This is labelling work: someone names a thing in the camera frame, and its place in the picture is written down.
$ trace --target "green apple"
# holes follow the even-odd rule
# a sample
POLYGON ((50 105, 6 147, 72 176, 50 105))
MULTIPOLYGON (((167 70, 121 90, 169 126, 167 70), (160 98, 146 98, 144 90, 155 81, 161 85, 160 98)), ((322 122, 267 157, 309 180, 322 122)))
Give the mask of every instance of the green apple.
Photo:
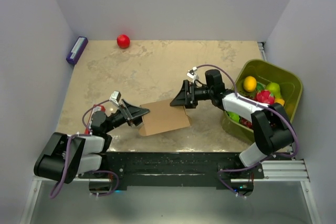
POLYGON ((281 93, 280 93, 280 85, 275 83, 275 82, 271 82, 269 84, 267 84, 266 86, 266 90, 270 91, 275 98, 280 99, 281 98, 281 93))
POLYGON ((234 112, 231 112, 231 111, 226 111, 226 113, 229 115, 229 117, 230 117, 233 121, 239 123, 240 117, 239 117, 238 114, 236 114, 236 113, 234 113, 234 112))

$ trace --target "lemon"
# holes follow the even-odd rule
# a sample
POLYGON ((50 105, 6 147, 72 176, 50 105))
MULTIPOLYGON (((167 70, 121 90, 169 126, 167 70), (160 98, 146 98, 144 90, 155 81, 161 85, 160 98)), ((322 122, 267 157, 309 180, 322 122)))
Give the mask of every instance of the lemon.
POLYGON ((280 103, 282 106, 285 105, 284 99, 281 99, 281 98, 275 98, 275 102, 280 103))
POLYGON ((243 87, 247 92, 253 92, 257 87, 257 80, 253 76, 248 76, 245 78, 243 87))

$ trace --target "green fruit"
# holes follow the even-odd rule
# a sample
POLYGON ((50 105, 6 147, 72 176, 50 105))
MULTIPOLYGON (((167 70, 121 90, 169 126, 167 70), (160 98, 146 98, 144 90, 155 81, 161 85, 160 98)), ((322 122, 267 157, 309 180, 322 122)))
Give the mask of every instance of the green fruit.
POLYGON ((240 117, 239 117, 238 114, 236 114, 235 112, 231 112, 231 111, 226 111, 226 113, 229 115, 229 117, 230 117, 233 121, 239 123, 240 117))
POLYGON ((265 90, 265 87, 260 82, 257 82, 257 88, 256 88, 256 90, 257 91, 265 90))
POLYGON ((271 82, 269 84, 267 84, 266 89, 268 91, 270 91, 275 98, 281 98, 281 93, 280 93, 280 85, 275 83, 275 82, 271 82))

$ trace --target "olive green plastic bin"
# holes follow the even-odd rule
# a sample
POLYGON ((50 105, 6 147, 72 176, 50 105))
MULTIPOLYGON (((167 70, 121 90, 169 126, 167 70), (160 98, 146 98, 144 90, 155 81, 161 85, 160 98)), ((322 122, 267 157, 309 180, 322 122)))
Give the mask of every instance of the olive green plastic bin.
MULTIPOLYGON (((247 93, 243 88, 243 82, 247 76, 255 77, 265 86, 270 82, 276 82, 280 85, 281 96, 285 101, 285 111, 292 122, 303 89, 300 79, 295 74, 266 61, 250 60, 244 65, 236 80, 238 93, 244 96, 255 95, 247 93)), ((254 142, 253 130, 233 121, 226 112, 223 114, 222 128, 240 140, 250 144, 254 142)))

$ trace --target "purple object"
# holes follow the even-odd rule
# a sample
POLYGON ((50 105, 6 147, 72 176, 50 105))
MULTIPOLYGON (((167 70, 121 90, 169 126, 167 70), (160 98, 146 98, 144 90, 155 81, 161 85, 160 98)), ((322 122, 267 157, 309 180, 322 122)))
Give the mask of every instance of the purple object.
POLYGON ((88 38, 78 37, 76 43, 72 47, 71 52, 67 56, 67 62, 72 65, 76 65, 88 42, 88 38))

